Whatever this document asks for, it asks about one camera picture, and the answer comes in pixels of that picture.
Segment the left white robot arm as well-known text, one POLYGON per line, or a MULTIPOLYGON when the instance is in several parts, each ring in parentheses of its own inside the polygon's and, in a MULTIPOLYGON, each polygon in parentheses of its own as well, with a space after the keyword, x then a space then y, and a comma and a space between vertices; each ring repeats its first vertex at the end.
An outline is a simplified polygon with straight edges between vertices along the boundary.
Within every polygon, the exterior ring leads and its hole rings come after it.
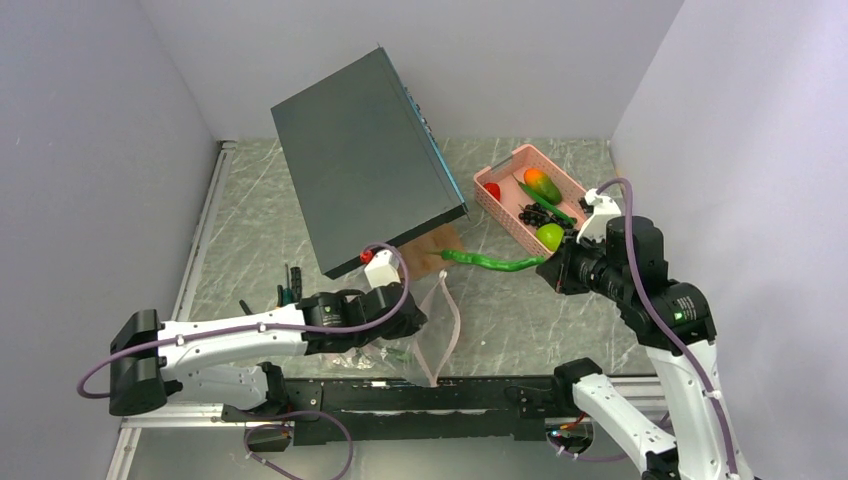
POLYGON ((132 416, 171 401, 211 401, 272 420, 288 394, 268 357, 345 353, 411 337, 426 322, 400 283, 319 292, 268 312, 196 323, 163 322, 156 310, 141 310, 110 344, 109 412, 132 416))

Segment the clear zip top bag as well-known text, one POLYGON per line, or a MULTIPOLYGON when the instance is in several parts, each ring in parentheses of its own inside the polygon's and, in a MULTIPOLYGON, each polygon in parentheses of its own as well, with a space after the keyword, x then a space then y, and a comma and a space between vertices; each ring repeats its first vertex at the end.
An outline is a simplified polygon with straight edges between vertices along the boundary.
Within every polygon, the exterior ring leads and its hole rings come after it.
POLYGON ((435 387, 459 342, 462 320, 443 269, 411 285, 411 295, 425 316, 412 336, 376 340, 342 354, 322 357, 322 364, 344 376, 395 377, 420 387, 435 387))

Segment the long green chili pepper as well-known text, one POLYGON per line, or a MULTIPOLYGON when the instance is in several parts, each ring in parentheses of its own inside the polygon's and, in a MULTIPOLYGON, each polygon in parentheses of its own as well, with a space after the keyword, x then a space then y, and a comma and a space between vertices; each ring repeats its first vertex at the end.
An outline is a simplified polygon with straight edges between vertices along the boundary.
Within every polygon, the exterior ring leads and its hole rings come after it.
POLYGON ((547 260, 544 256, 533 256, 520 260, 502 260, 480 253, 451 249, 441 250, 438 253, 438 256, 442 260, 453 261, 458 264, 471 265, 498 272, 518 272, 541 265, 547 260))

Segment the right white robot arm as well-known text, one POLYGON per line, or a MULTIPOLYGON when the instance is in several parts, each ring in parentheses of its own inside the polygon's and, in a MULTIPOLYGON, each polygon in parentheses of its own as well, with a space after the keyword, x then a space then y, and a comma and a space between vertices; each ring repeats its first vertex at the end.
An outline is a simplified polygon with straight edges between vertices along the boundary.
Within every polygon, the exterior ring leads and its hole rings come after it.
POLYGON ((555 368, 557 411, 587 414, 644 479, 753 478, 725 410, 708 301, 694 285, 670 278, 664 236, 650 219, 613 218, 599 241, 567 236, 536 272, 557 293, 593 292, 616 304, 655 369, 672 430, 616 393, 589 358, 555 368))

